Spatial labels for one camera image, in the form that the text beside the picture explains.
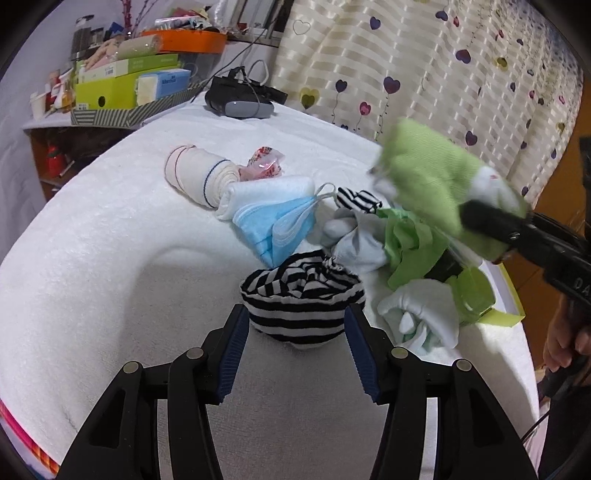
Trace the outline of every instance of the curtain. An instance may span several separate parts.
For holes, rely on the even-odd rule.
[[[290,107],[377,142],[414,118],[535,203],[583,73],[525,0],[295,0],[271,83]]]

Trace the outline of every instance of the white bed sheet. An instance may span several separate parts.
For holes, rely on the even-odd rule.
[[[353,189],[369,187],[366,171],[379,151],[282,106],[270,119],[239,121],[207,111],[201,97],[133,133],[63,188],[0,267],[0,398],[58,463],[126,361],[162,364],[200,345],[241,300],[239,282],[261,268],[231,224],[164,180],[164,160],[185,143],[237,163],[268,145],[286,155],[285,174]],[[320,223],[333,208],[319,207]],[[304,242],[299,251],[311,248]],[[388,293],[385,273],[363,281],[366,314],[378,325],[373,308]],[[466,327],[457,349],[427,359],[451,364],[461,356],[525,432],[538,407],[521,325]],[[251,332],[232,395],[209,411],[227,480],[368,478],[385,418],[363,393],[344,335],[300,352]],[[435,412],[430,402],[425,478]],[[164,440],[165,420],[160,430]]]

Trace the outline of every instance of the surgical mask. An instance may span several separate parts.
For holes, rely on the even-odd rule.
[[[331,185],[333,191],[320,194],[327,185]],[[234,214],[232,222],[265,265],[275,268],[296,251],[310,233],[316,221],[314,211],[320,201],[335,195],[335,186],[325,183],[314,196],[274,205],[246,205]]]

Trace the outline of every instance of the light green sock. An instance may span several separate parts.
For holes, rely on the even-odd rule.
[[[415,278],[423,278],[447,248],[447,238],[421,219],[399,209],[379,209],[387,219],[384,250],[392,275],[388,287],[396,290]]]
[[[391,200],[488,260],[499,258],[506,246],[465,230],[459,206],[476,199],[522,218],[528,211],[524,199],[492,168],[411,119],[401,119],[389,133],[374,170],[393,182],[396,197]]]

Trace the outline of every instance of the wooden door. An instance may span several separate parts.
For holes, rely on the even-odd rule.
[[[546,185],[536,212],[583,233],[585,193],[579,138],[591,136],[591,82],[585,80],[579,116],[558,167]],[[542,271],[518,255],[504,262],[525,310],[523,327],[534,366],[543,363],[542,351],[548,324],[558,305],[558,292],[542,280]]]

